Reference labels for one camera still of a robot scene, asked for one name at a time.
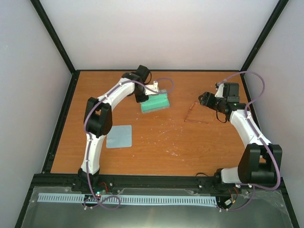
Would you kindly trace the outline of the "grey leather glasses case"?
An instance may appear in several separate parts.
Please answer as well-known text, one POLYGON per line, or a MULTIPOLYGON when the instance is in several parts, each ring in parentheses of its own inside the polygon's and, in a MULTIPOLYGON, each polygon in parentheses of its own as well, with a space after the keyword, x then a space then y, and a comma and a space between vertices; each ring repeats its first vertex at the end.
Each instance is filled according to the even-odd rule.
POLYGON ((167 91, 161 90, 160 92, 161 94, 149 95, 149 99, 141 103, 142 113, 145 114, 170 107, 167 91))

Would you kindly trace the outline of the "light blue cleaning cloth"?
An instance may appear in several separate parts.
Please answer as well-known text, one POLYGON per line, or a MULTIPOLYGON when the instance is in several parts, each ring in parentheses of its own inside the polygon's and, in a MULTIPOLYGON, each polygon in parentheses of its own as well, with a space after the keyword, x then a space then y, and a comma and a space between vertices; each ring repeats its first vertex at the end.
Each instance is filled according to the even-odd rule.
POLYGON ((132 146, 132 126, 113 126, 106 137, 106 148, 127 148, 132 146))

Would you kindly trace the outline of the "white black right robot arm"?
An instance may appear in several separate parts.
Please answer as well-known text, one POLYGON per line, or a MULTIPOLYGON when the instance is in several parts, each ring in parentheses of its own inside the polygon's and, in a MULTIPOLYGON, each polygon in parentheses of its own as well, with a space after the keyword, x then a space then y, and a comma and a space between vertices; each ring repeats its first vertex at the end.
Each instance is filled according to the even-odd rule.
POLYGON ((255 186, 265 190, 276 190, 280 186, 280 162, 282 148, 272 144, 259 130, 248 109, 240 102, 238 83, 216 85, 217 92, 204 92, 199 103, 216 114, 224 114, 239 134, 245 150, 237 167, 218 171, 222 183, 255 186))

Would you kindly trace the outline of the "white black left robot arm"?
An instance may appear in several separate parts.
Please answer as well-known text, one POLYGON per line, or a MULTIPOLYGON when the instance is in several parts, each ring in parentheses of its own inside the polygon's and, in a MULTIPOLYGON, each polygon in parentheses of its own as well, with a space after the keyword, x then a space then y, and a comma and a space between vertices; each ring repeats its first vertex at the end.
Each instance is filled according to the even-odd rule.
POLYGON ((136 71, 124 73, 104 95, 88 99, 84 116, 85 157, 78 170, 78 176, 83 179, 82 185, 88 191, 96 190, 99 185, 99 158, 103 141, 113 126, 112 111, 130 95, 135 95, 137 103, 149 99, 144 86, 150 72, 147 67, 140 65, 136 71))

